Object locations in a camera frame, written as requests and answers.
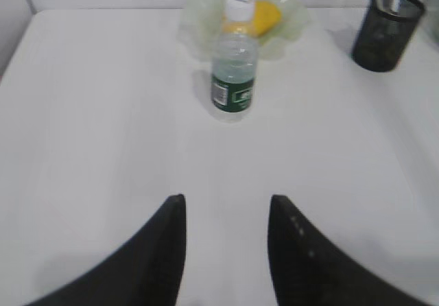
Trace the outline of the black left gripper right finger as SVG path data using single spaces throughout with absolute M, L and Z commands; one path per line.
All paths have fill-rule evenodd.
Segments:
M 422 305 L 349 257 L 287 197 L 273 195 L 268 260 L 278 305 Z

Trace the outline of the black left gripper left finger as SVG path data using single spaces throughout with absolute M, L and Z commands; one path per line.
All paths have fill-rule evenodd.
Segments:
M 34 305 L 175 305 L 187 250 L 187 207 L 168 197 L 119 249 Z

